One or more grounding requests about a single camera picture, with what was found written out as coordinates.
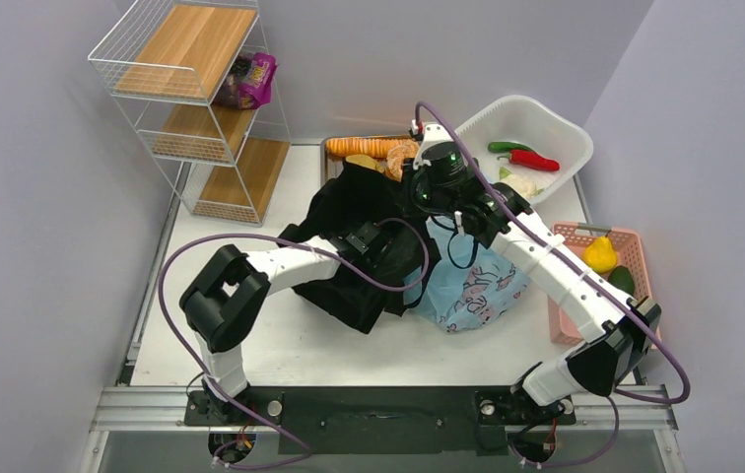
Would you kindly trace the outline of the red chili pepper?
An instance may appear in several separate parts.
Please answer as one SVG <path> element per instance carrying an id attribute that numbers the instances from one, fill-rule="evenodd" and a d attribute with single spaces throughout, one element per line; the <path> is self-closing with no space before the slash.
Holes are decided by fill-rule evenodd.
<path id="1" fill-rule="evenodd" d="M 557 172 L 561 169 L 558 162 L 544 158 L 535 152 L 522 149 L 509 151 L 508 162 L 515 166 L 546 172 Z"/>

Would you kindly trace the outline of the blue printed plastic bag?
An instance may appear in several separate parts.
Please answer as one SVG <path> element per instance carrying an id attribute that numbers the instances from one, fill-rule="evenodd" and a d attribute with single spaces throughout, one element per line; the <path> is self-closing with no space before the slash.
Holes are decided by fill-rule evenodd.
<path id="1" fill-rule="evenodd" d="M 483 328 L 512 311 L 530 279 L 473 236 L 456 234 L 445 217 L 428 220 L 439 261 L 427 282 L 407 291 L 407 308 L 448 333 Z"/>

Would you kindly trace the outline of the yellow pear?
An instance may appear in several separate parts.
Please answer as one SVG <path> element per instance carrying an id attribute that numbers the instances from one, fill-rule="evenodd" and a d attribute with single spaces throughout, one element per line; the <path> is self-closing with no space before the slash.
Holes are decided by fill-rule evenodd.
<path id="1" fill-rule="evenodd" d="M 595 273 L 605 274 L 618 266 L 619 258 L 608 236 L 596 238 L 582 253 L 582 261 Z"/>

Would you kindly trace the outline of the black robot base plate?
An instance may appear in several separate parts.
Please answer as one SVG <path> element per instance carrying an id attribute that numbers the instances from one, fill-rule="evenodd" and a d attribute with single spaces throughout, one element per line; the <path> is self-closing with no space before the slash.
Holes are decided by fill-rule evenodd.
<path id="1" fill-rule="evenodd" d="M 293 434 L 284 455 L 504 455 L 516 434 L 576 422 L 570 397 L 539 407 L 506 386 L 251 386 L 238 401 Z"/>

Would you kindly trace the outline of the black fabric tote bag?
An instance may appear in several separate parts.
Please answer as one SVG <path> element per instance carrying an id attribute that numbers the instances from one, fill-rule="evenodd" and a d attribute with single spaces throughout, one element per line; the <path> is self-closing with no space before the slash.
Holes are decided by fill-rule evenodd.
<path id="1" fill-rule="evenodd" d="M 384 312 L 402 315 L 416 306 L 440 251 L 426 221 L 404 211 L 398 182 L 384 174 L 346 164 L 313 195 L 305 218 L 287 225 L 279 237 L 305 242 L 320 237 L 336 246 L 336 253 L 382 285 L 405 287 L 418 293 L 385 291 L 341 265 L 327 280 L 293 287 L 294 292 L 348 327 L 368 334 Z"/>

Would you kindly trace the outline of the green chili pepper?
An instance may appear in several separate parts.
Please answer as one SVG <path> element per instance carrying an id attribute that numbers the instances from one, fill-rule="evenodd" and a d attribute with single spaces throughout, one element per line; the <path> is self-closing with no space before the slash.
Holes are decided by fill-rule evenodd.
<path id="1" fill-rule="evenodd" d="M 521 143 L 509 142 L 509 141 L 494 141 L 494 142 L 490 142 L 487 145 L 487 150 L 490 153 L 495 153 L 495 154 L 511 153 L 512 151 L 533 152 L 533 149 L 531 147 L 528 147 L 528 146 L 523 145 Z"/>

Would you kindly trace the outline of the purple snack packet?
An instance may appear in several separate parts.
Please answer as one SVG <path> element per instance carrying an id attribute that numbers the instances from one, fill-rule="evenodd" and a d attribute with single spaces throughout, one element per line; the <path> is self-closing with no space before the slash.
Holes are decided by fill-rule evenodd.
<path id="1" fill-rule="evenodd" d="M 213 104 L 242 110 L 269 104 L 276 69 L 276 58 L 271 54 L 241 54 L 223 80 Z"/>

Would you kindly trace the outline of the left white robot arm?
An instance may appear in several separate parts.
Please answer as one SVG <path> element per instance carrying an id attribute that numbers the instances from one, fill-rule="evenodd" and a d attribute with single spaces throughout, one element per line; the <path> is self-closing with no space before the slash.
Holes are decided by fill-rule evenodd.
<path id="1" fill-rule="evenodd" d="M 241 344 L 269 296 L 291 289 L 368 333 L 404 285 L 396 243 L 412 238 L 408 230 L 364 223 L 341 235 L 295 242 L 296 230 L 289 226 L 271 250 L 220 247 L 180 297 L 178 306 L 199 343 L 210 410 L 223 423 L 237 423 L 247 414 Z"/>

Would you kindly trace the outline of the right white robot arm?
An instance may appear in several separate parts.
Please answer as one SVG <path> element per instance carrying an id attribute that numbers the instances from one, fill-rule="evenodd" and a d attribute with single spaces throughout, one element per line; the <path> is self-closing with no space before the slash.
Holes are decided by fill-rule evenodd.
<path id="1" fill-rule="evenodd" d="M 650 298 L 636 299 L 576 256 L 526 199 L 505 182 L 485 186 L 452 141 L 424 145 L 402 166 L 411 204 L 443 220 L 473 261 L 444 258 L 431 274 L 419 312 L 450 332 L 487 325 L 508 312 L 529 285 L 564 311 L 581 336 L 564 355 L 539 362 L 512 386 L 511 407 L 523 422 L 557 413 L 567 396 L 612 394 L 654 346 L 661 316 Z"/>

